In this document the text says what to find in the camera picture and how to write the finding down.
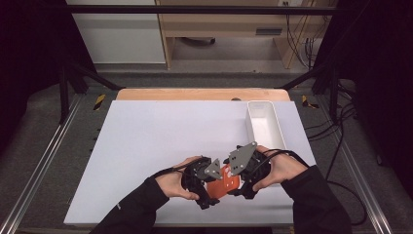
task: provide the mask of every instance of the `black curtain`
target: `black curtain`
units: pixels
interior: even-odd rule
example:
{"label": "black curtain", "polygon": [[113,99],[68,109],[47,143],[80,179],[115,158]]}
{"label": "black curtain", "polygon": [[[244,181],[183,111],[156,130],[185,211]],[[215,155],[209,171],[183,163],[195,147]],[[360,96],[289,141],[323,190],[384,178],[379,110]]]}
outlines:
{"label": "black curtain", "polygon": [[[19,124],[30,95],[58,83],[62,60],[56,58],[72,58],[95,72],[72,15],[41,11],[42,4],[66,2],[26,2],[0,1],[0,154]],[[27,7],[35,9],[43,20],[34,19]],[[58,41],[59,49],[51,49],[49,33]]]}
{"label": "black curtain", "polygon": [[[345,7],[354,2],[340,1]],[[327,58],[349,22],[349,18],[333,18],[316,65]],[[412,53],[413,1],[372,0],[337,55],[336,67],[341,79],[355,81],[355,103],[363,126],[377,153],[394,168],[413,198]]]}

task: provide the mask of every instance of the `black sleeve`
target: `black sleeve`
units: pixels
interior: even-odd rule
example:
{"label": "black sleeve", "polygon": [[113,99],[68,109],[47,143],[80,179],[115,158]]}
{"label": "black sleeve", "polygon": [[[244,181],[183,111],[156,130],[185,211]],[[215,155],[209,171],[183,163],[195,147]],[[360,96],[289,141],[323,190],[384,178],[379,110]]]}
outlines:
{"label": "black sleeve", "polygon": [[155,223],[156,210],[168,200],[155,178],[148,177],[122,199],[91,234],[150,233]]}
{"label": "black sleeve", "polygon": [[282,187],[294,200],[295,233],[352,233],[349,215],[317,166],[284,181]]}

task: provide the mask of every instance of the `gray floor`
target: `gray floor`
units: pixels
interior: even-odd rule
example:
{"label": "gray floor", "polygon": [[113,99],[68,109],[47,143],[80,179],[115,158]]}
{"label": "gray floor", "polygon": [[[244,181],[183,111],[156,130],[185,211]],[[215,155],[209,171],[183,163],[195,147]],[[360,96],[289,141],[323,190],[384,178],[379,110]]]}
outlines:
{"label": "gray floor", "polygon": [[[101,74],[119,85],[127,87],[256,87],[273,88],[285,84],[306,70],[298,61],[292,70],[284,70],[277,48],[271,39],[227,39],[217,38],[214,45],[204,42],[178,41],[171,70],[157,65],[101,67]],[[84,97],[71,127],[49,166],[39,189],[34,196],[19,228],[74,229],[62,221],[85,169],[91,150],[94,148],[98,129],[104,121],[110,100],[116,92],[102,88],[89,81],[91,88]],[[312,96],[304,83],[289,92],[296,101],[297,109],[305,128],[323,123],[325,115],[320,108],[302,106],[301,97],[306,95],[310,103],[319,104],[324,97]],[[107,94],[99,110],[93,110],[98,95]],[[349,101],[340,97],[339,104]],[[59,119],[58,86],[50,87],[33,95],[27,112],[21,120],[14,140],[0,157],[0,222],[13,208],[50,139]],[[308,130],[308,136],[321,128]],[[376,164],[375,153],[369,139],[357,119],[345,122],[345,140],[363,171],[390,227],[394,233],[413,233],[413,204],[403,191],[390,168]],[[311,141],[317,163],[326,172],[336,147],[333,136]],[[340,153],[334,165],[331,179],[352,189],[355,186],[343,163]],[[353,221],[360,220],[362,210],[357,200],[348,192],[332,186]],[[363,225],[354,227],[355,233],[376,233],[368,219]],[[289,233],[287,227],[274,229],[275,233]]]}

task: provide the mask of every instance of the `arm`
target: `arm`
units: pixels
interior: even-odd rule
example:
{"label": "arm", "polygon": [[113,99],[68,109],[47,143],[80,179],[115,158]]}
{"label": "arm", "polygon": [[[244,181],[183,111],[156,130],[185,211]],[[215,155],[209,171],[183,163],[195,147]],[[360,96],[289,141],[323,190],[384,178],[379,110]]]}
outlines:
{"label": "arm", "polygon": [[294,200],[292,209],[296,233],[352,233],[348,214],[317,166],[282,182],[282,187]]}
{"label": "arm", "polygon": [[156,210],[168,200],[155,178],[148,177],[115,206],[91,234],[149,233],[155,223]]}
{"label": "arm", "polygon": [[[261,153],[268,151],[263,146],[258,146],[257,150]],[[317,166],[307,168],[292,157],[280,154],[271,159],[271,171],[267,177],[254,184],[252,189],[258,191],[273,183],[280,183],[294,200],[296,233],[352,233],[348,214]]]}
{"label": "arm", "polygon": [[[186,159],[176,165],[185,165],[199,157]],[[154,177],[153,175],[116,205],[91,234],[150,233],[156,219],[156,210],[170,197],[197,200],[199,196],[181,186],[182,173],[174,172]]]}

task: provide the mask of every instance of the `hand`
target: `hand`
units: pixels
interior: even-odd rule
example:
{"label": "hand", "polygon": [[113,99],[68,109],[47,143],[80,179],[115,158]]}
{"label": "hand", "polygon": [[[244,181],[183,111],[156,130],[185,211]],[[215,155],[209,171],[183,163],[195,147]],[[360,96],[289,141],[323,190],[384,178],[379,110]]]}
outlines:
{"label": "hand", "polygon": [[[180,167],[182,165],[185,165],[187,163],[190,163],[196,159],[201,158],[201,156],[194,156],[191,158],[185,159],[182,163],[173,166],[174,168]],[[155,180],[158,182],[159,186],[161,187],[162,191],[167,197],[182,197],[187,200],[198,200],[200,199],[200,196],[198,194],[189,192],[185,189],[183,189],[181,185],[181,179],[182,179],[182,173],[185,170],[185,168],[180,169],[179,172],[174,172],[170,174],[165,174],[165,175],[160,175],[155,178]]]}
{"label": "hand", "polygon": [[[268,148],[258,145],[256,150],[264,153]],[[271,156],[277,151],[269,151],[265,156]],[[281,183],[286,179],[292,179],[307,170],[307,167],[299,163],[297,160],[286,154],[280,154],[271,158],[271,171],[263,179],[259,180],[252,187],[253,191],[258,191],[274,183]]]}

